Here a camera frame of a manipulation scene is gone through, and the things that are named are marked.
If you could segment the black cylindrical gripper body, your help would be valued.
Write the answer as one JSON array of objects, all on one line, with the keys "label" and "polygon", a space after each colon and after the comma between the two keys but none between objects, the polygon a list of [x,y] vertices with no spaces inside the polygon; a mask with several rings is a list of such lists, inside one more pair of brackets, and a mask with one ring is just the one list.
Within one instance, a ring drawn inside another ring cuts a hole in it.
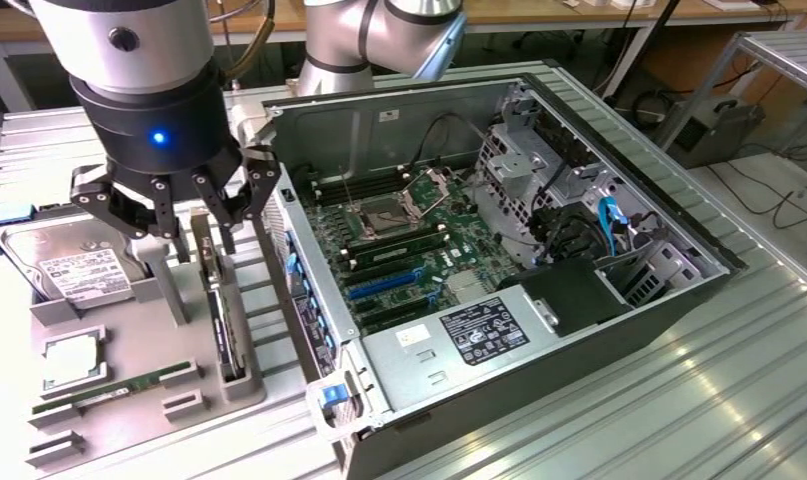
[{"label": "black cylindrical gripper body", "polygon": [[178,174],[206,167],[215,177],[233,176],[242,155],[219,80],[215,62],[183,85],[150,94],[105,92],[71,77],[109,158],[141,174]]}]

